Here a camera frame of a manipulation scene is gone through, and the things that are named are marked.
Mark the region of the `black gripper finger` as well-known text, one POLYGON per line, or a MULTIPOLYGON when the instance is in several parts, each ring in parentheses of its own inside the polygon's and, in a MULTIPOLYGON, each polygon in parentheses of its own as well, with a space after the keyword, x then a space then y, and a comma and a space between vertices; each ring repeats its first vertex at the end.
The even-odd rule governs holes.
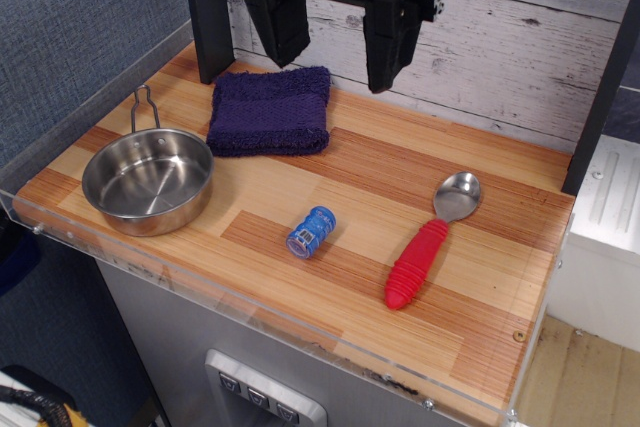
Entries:
POLYGON ((389 90, 413 59, 421 28, 419 6, 410 0, 371 0, 365 5, 364 37, 369 90, 389 90))
POLYGON ((267 56, 280 68, 309 45, 306 0, 245 0, 267 56))

